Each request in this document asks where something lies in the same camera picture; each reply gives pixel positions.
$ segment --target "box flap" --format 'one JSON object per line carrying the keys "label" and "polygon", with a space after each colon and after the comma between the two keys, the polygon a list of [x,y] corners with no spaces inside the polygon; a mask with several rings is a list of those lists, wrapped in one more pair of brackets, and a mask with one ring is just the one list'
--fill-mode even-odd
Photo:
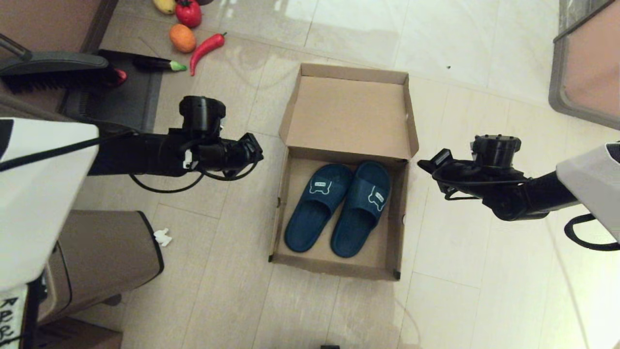
{"label": "box flap", "polygon": [[280,135],[289,147],[411,159],[408,83],[399,71],[302,64]]}

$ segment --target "slipper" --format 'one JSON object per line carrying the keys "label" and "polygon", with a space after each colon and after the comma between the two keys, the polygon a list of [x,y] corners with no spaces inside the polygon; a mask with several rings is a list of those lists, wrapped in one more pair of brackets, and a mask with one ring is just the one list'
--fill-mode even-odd
{"label": "slipper", "polygon": [[379,223],[390,191],[390,177],[383,165],[366,161],[356,170],[340,219],[332,234],[332,251],[350,258],[362,248]]}
{"label": "slipper", "polygon": [[314,173],[286,226],[284,242],[288,248],[305,252],[314,245],[352,180],[353,173],[345,165],[326,165]]}

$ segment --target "banana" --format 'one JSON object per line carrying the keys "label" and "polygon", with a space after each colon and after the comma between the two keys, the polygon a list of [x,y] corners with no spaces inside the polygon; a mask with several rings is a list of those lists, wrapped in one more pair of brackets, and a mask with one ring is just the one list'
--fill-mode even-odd
{"label": "banana", "polygon": [[176,6],[174,0],[153,0],[153,4],[163,14],[173,14]]}

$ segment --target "red object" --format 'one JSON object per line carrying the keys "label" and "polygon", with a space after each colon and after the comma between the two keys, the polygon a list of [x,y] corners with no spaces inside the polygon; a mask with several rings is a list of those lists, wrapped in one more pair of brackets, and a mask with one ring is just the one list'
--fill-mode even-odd
{"label": "red object", "polygon": [[196,0],[177,0],[175,12],[179,22],[190,28],[198,27],[202,22],[202,12]]}
{"label": "red object", "polygon": [[191,76],[193,76],[194,72],[196,72],[196,65],[202,57],[204,57],[207,53],[215,50],[216,48],[224,46],[224,43],[226,41],[226,39],[224,39],[224,35],[226,35],[226,33],[215,34],[214,36],[203,41],[203,43],[201,43],[200,46],[198,46],[196,50],[194,50],[192,58],[190,59]]}

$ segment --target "toy fruit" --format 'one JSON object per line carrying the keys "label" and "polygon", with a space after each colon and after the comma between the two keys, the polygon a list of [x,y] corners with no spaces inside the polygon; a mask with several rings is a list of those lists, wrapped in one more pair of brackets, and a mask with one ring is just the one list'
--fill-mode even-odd
{"label": "toy fruit", "polygon": [[203,43],[198,46],[198,48],[192,54],[190,59],[190,75],[193,76],[196,72],[196,65],[198,61],[207,53],[215,50],[216,48],[224,46],[226,40],[224,39],[224,34],[215,34],[214,36],[206,39]]}
{"label": "toy fruit", "polygon": [[170,28],[170,41],[174,48],[183,53],[190,53],[196,48],[196,37],[192,30],[183,24],[175,24]]}
{"label": "toy fruit", "polygon": [[202,12],[196,0],[177,0],[175,12],[179,22],[190,28],[198,27],[202,22]]}
{"label": "toy fruit", "polygon": [[153,0],[153,4],[163,14],[173,14],[177,5],[174,0]]}

